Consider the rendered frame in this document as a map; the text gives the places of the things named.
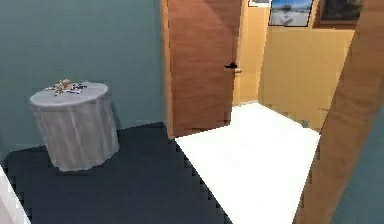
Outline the brown wooden room door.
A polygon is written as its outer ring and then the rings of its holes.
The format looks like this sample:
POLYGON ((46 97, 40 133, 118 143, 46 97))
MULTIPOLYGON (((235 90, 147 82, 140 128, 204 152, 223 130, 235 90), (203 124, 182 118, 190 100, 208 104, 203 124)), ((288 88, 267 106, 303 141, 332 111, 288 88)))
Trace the brown wooden room door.
POLYGON ((168 135, 231 121, 242 0, 160 0, 168 135))

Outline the round grey draped table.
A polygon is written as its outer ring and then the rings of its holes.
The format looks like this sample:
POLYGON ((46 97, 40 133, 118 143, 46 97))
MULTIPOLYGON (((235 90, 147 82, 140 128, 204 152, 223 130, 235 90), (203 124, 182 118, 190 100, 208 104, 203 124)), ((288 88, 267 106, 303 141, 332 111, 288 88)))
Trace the round grey draped table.
POLYGON ((52 165, 61 171, 88 170, 119 151, 109 88, 86 82, 79 93, 44 90, 30 105, 52 165))

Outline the blue framed landscape picture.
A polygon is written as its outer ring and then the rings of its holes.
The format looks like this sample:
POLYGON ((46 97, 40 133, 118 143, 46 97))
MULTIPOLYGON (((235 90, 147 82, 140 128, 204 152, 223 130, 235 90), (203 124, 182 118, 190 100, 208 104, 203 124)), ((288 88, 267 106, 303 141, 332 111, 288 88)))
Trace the blue framed landscape picture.
POLYGON ((307 27, 313 0, 272 0, 269 26, 307 27))

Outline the dark framed picture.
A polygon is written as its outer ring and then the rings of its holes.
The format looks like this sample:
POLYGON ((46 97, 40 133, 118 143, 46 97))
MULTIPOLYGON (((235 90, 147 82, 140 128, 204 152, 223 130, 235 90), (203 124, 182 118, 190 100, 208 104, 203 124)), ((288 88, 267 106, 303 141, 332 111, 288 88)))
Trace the dark framed picture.
POLYGON ((354 29, 362 8, 363 0, 319 0, 314 27, 354 29))

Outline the white furniture edge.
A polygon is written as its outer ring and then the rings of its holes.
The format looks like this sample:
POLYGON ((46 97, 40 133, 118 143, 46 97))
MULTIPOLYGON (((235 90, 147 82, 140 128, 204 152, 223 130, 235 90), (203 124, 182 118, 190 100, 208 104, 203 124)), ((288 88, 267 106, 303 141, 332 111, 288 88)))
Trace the white furniture edge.
POLYGON ((31 224, 11 183, 0 165, 0 224, 31 224))

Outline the small dark flat object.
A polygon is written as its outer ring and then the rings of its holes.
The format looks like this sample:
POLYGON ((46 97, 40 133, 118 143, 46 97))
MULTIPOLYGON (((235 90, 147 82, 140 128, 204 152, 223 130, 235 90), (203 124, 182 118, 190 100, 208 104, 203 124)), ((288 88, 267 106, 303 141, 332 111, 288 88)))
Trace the small dark flat object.
POLYGON ((70 88, 66 89, 68 93, 80 94, 83 89, 86 89, 87 86, 79 83, 72 84, 70 88))

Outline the white framed picture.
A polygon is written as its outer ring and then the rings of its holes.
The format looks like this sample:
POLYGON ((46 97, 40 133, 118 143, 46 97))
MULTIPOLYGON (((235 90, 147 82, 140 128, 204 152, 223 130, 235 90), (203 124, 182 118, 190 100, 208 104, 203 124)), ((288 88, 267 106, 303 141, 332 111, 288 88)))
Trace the white framed picture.
POLYGON ((271 0, 248 0, 248 6, 268 8, 271 6, 271 0))

